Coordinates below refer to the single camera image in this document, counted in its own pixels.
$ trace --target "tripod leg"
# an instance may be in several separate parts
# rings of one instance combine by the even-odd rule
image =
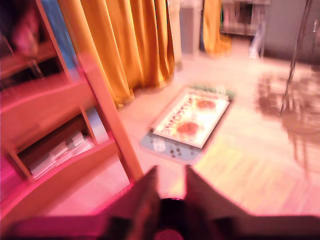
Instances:
[[[294,52],[293,52],[293,56],[292,56],[292,60],[291,60],[291,64],[290,64],[290,74],[289,74],[288,80],[286,81],[286,87],[285,87],[284,95],[282,96],[282,106],[281,106],[280,114],[282,114],[282,112],[283,112],[283,110],[285,108],[285,100],[287,100],[287,98],[288,98],[289,85],[292,82],[292,79],[293,79],[293,76],[294,76],[294,72],[295,72],[295,68],[296,68],[297,52],[301,47],[301,40],[303,40],[303,38],[304,38],[307,18],[308,18],[308,15],[309,15],[309,10],[310,10],[311,4],[312,4],[312,0],[306,0],[304,13],[303,13],[303,17],[302,17],[302,20],[301,20],[300,30],[299,30],[299,34],[298,34],[298,37],[297,37],[297,40],[296,40],[296,43],[295,43],[295,48],[294,48]]]

